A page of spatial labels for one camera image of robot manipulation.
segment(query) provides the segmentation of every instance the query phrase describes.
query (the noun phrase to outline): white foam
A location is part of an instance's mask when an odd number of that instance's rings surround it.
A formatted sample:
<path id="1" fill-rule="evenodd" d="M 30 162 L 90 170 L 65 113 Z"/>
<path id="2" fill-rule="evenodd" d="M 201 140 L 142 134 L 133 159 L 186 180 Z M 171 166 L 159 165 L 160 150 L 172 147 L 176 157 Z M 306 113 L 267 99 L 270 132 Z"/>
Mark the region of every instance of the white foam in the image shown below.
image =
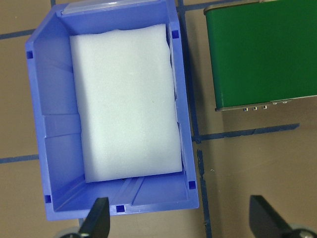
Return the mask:
<path id="1" fill-rule="evenodd" d="M 165 25 L 70 42 L 86 182 L 182 171 Z"/>

